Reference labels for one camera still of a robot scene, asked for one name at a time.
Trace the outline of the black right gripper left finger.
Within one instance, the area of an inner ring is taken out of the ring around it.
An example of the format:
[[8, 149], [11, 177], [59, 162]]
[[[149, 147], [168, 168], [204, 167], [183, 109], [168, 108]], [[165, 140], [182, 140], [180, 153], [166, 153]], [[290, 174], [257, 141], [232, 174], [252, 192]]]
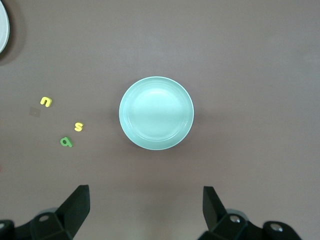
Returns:
[[58, 208], [44, 210], [29, 222], [15, 226], [0, 221], [2, 240], [72, 240], [90, 212], [90, 189], [80, 185]]

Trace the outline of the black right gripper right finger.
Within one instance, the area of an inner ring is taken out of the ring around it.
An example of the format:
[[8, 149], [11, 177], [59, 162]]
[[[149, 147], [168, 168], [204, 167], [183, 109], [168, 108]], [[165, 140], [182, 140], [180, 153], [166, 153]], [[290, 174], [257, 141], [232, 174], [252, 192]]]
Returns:
[[239, 213], [228, 212], [212, 186], [203, 188], [202, 213], [208, 230], [200, 240], [300, 240], [288, 224], [267, 221], [255, 226]]

